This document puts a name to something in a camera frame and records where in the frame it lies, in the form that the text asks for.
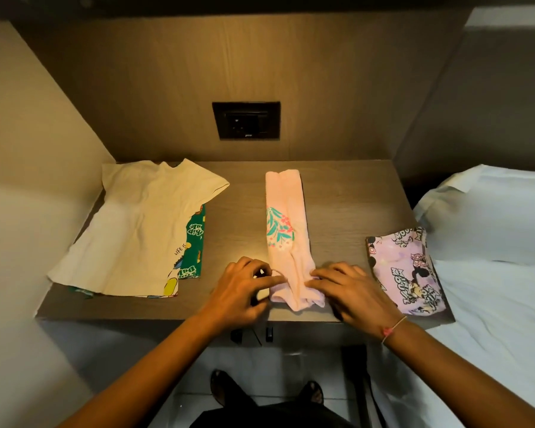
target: white bed sheet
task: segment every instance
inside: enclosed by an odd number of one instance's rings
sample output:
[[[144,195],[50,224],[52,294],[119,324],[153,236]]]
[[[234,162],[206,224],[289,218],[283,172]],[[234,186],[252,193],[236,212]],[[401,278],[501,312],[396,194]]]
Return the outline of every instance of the white bed sheet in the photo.
[[[456,317],[428,332],[535,406],[535,173],[480,165],[414,211]],[[385,347],[367,368],[390,428],[463,426]]]
[[[535,266],[495,261],[434,266],[457,322],[428,332],[535,406]],[[385,347],[369,348],[367,368],[391,428],[463,426]]]

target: foot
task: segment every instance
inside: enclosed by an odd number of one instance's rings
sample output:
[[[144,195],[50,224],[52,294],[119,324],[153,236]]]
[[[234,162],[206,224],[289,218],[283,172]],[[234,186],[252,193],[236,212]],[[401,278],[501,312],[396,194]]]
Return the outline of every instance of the foot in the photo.
[[[222,407],[250,407],[257,404],[225,371],[214,370],[210,376],[210,391]]]
[[[314,402],[316,404],[322,404],[323,390],[316,381],[308,381],[303,389],[301,389],[301,392],[297,396],[296,400],[301,402]]]

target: pillow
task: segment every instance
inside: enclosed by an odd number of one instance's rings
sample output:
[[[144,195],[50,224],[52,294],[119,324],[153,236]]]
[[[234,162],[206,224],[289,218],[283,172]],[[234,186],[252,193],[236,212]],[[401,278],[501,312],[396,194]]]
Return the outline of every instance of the pillow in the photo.
[[[479,165],[414,208],[433,259],[535,264],[535,172]]]

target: pink bracelet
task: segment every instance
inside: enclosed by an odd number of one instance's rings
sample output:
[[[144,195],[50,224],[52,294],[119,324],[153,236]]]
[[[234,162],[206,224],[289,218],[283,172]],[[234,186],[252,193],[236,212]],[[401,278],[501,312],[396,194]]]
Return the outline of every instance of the pink bracelet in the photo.
[[[402,317],[400,320],[398,320],[398,323],[396,323],[395,325],[393,325],[393,327],[391,328],[384,328],[382,329],[382,334],[385,336],[384,338],[382,338],[382,341],[380,342],[381,344],[384,344],[385,343],[385,340],[386,338],[388,338],[390,336],[390,334],[392,333],[392,331],[394,331],[394,328],[397,327],[400,323],[402,323],[404,320],[406,320],[406,316]]]

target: pink folded shirt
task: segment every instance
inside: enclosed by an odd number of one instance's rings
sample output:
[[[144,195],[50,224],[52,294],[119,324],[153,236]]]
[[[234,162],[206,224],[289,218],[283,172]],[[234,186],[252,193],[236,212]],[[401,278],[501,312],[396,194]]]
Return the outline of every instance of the pink folded shirt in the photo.
[[[422,227],[367,237],[367,248],[374,276],[403,314],[429,316],[446,308]]]
[[[313,279],[309,273],[315,263],[309,246],[300,172],[288,169],[266,173],[266,204],[269,263],[274,275],[287,278],[286,283],[271,288],[271,301],[286,302],[294,311],[314,303],[325,306],[325,296],[304,284]]]

